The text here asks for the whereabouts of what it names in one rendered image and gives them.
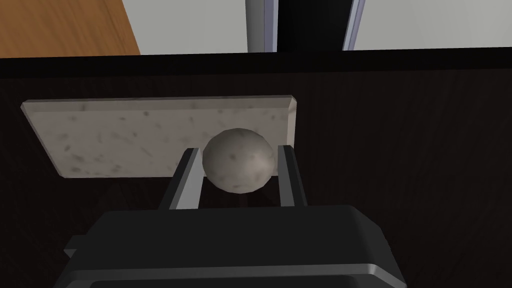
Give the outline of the grey speckled ball knob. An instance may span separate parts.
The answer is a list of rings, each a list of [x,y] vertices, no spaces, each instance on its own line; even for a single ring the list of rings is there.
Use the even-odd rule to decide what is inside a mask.
[[[276,170],[271,145],[259,134],[244,128],[220,132],[203,149],[203,169],[217,188],[233,194],[252,193]]]

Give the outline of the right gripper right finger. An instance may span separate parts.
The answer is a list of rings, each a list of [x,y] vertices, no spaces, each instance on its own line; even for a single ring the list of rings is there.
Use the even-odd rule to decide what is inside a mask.
[[[302,178],[291,145],[279,145],[277,149],[277,178],[281,207],[307,207]]]

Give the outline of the dark doorway with grey frame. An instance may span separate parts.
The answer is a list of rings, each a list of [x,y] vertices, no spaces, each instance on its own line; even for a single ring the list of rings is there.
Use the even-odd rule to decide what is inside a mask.
[[[245,0],[249,53],[351,51],[366,0]]]

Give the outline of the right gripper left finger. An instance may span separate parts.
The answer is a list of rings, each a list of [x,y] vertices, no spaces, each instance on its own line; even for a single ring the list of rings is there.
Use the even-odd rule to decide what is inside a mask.
[[[201,150],[188,148],[184,151],[169,186],[167,187],[159,210],[197,209],[205,177]]]

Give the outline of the grey speckled drawer front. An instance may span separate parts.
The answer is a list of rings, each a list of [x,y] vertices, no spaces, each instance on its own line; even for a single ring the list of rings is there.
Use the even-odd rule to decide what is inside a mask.
[[[63,178],[171,177],[183,152],[249,129],[295,141],[291,95],[26,100],[21,110]]]

